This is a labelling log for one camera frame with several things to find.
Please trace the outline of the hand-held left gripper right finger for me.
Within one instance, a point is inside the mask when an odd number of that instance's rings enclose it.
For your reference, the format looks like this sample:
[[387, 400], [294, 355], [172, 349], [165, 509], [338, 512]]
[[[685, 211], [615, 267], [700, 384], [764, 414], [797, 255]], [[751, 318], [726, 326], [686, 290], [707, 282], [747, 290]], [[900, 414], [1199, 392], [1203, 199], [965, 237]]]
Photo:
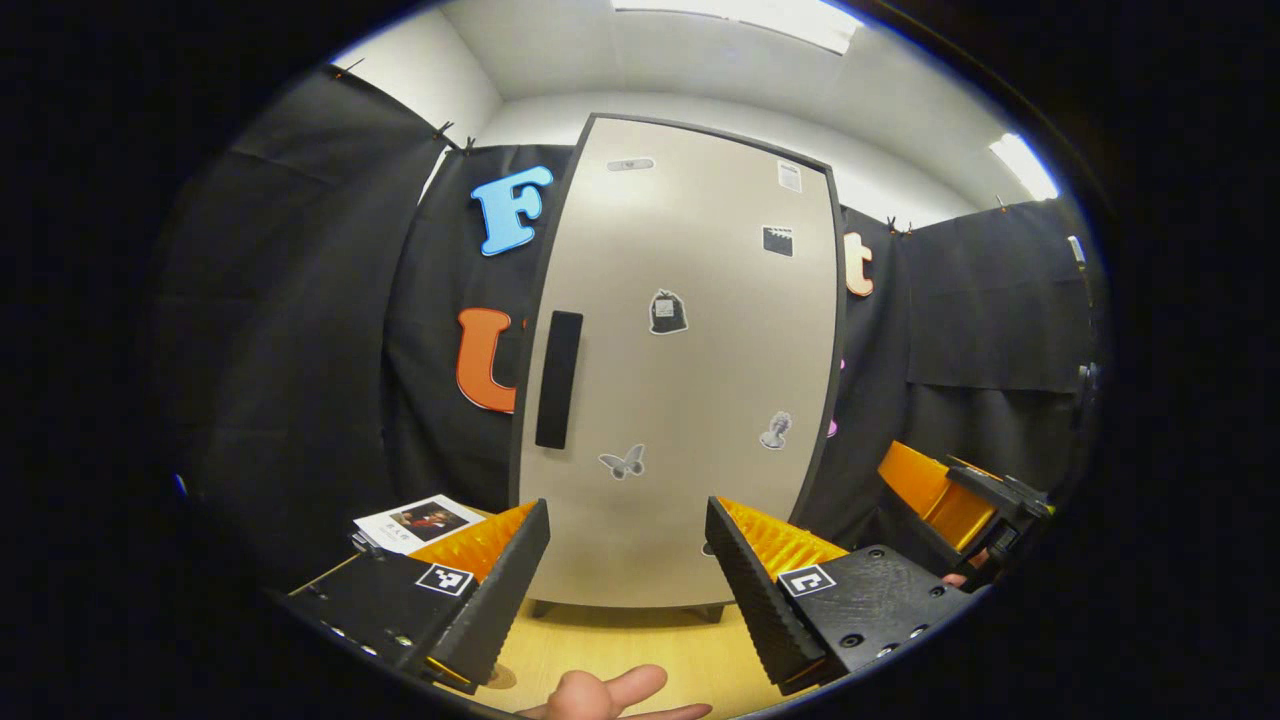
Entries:
[[847, 553], [717, 496], [707, 501], [705, 539], [767, 676], [785, 696], [860, 682], [977, 601], [890, 547]]

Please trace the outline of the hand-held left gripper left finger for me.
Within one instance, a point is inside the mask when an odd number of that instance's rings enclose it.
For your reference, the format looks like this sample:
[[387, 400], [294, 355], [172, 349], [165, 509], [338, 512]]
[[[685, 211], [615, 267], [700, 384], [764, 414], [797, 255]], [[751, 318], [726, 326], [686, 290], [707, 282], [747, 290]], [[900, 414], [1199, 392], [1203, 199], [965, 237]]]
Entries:
[[362, 536], [353, 557], [280, 605], [393, 675], [472, 694], [492, 679], [549, 541], [544, 498], [412, 553]]

